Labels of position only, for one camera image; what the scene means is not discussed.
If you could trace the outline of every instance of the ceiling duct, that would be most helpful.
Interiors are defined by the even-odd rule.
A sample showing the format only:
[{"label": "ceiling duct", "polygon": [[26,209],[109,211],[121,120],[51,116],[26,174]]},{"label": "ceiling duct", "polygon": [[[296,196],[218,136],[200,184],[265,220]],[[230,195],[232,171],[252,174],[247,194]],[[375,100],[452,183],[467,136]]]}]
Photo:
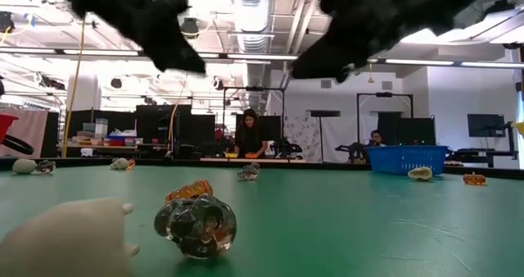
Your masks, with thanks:
[{"label": "ceiling duct", "polygon": [[[454,18],[455,28],[465,29],[471,25],[482,21],[486,16],[485,12],[495,5],[496,2],[502,0],[476,0],[469,7],[461,11]],[[519,6],[524,3],[524,0],[507,0],[508,2]]]},{"label": "ceiling duct", "polygon": [[[238,45],[244,53],[267,53],[270,38],[269,17],[271,0],[233,0],[235,7],[235,27],[237,31],[249,32],[249,35],[238,35]],[[267,86],[264,82],[265,65],[246,64],[247,86]],[[250,94],[249,107],[257,109],[260,105],[260,94]]]}]

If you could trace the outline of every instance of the green table surface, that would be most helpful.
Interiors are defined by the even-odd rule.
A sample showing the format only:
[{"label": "green table surface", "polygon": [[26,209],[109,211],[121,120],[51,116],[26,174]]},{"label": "green table surface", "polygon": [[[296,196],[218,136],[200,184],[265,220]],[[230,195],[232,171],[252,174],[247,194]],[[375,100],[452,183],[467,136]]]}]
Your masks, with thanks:
[{"label": "green table surface", "polygon": [[[137,276],[522,276],[524,181],[479,187],[456,175],[422,183],[369,171],[262,169],[258,182],[239,182],[237,171],[0,172],[0,235],[61,202],[118,197],[135,206],[125,237],[142,249]],[[152,228],[164,196],[196,179],[208,179],[237,216],[237,238],[216,261],[184,259]]]}]

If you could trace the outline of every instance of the black stand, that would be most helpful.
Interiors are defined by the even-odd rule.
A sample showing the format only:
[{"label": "black stand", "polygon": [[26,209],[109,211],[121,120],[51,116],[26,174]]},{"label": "black stand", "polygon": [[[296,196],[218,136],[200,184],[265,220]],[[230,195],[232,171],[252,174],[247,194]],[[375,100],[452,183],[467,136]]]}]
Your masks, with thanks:
[{"label": "black stand", "polygon": [[494,157],[511,157],[513,160],[518,159],[518,151],[515,150],[515,139],[513,138],[512,121],[504,125],[508,130],[509,151],[496,151],[494,149],[459,149],[455,152],[450,160],[461,161],[464,163],[485,163],[488,168],[495,167]]},{"label": "black stand", "polygon": [[377,98],[392,98],[392,97],[407,97],[409,98],[409,106],[410,106],[410,113],[411,118],[413,118],[413,95],[410,93],[357,93],[357,140],[356,142],[359,143],[360,141],[360,97],[361,96],[374,96]]},{"label": "black stand", "polygon": [[320,126],[320,161],[324,163],[324,145],[322,139],[322,117],[340,117],[340,111],[329,110],[311,110],[309,111],[311,117],[318,117],[318,126]]}]

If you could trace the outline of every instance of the white wall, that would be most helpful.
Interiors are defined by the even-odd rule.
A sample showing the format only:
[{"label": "white wall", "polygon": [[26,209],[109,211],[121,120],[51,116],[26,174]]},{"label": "white wall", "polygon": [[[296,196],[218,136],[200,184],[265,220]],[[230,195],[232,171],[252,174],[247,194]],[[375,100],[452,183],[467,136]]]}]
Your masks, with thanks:
[{"label": "white wall", "polygon": [[[509,55],[499,61],[511,61]],[[512,70],[428,67],[404,78],[413,93],[415,116],[435,116],[436,140],[459,148],[495,148],[507,151],[508,138],[469,138],[468,114],[504,114],[517,119],[517,92]],[[510,157],[496,157],[497,168],[518,168]]]},{"label": "white wall", "polygon": [[423,67],[402,79],[402,89],[413,95],[413,114],[417,118],[428,118],[429,90],[427,87],[427,68]]},{"label": "white wall", "polygon": [[[278,71],[272,78],[281,79]],[[285,116],[292,122],[297,116],[307,116],[311,110],[340,111],[341,117],[323,118],[323,154],[326,162],[346,162],[347,154],[334,149],[341,144],[357,141],[356,94],[383,92],[382,81],[393,83],[393,93],[402,93],[402,79],[393,73],[373,74],[374,83],[370,84],[369,73],[352,76],[343,84],[333,82],[331,89],[321,89],[320,79],[292,80],[285,96]],[[281,115],[281,95],[276,93],[269,99],[267,112],[270,115]],[[377,112],[401,111],[409,116],[409,106],[398,98],[365,98],[361,97],[360,108],[360,142],[369,138],[371,130],[377,128]]]}]

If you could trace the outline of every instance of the white plastic object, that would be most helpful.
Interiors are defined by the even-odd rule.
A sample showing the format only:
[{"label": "white plastic object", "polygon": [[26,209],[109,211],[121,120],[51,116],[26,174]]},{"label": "white plastic object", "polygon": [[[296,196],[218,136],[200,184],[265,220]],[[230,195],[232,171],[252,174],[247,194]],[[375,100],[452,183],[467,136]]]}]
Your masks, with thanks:
[{"label": "white plastic object", "polygon": [[408,176],[411,179],[420,179],[428,181],[433,177],[433,172],[429,167],[417,167],[410,170]]},{"label": "white plastic object", "polygon": [[28,175],[36,170],[37,165],[34,160],[20,158],[13,163],[12,170],[18,175]]},{"label": "white plastic object", "polygon": [[131,277],[139,247],[124,244],[124,216],[132,211],[113,198],[52,207],[2,240],[0,275]]},{"label": "white plastic object", "polygon": [[92,157],[93,156],[93,149],[92,148],[81,148],[80,149],[80,156],[81,157]]},{"label": "white plastic object", "polygon": [[126,170],[129,166],[129,161],[125,158],[115,158],[113,163],[109,165],[112,170]]},{"label": "white plastic object", "polygon": [[95,121],[95,138],[105,138],[107,136],[107,119],[97,118]]}]

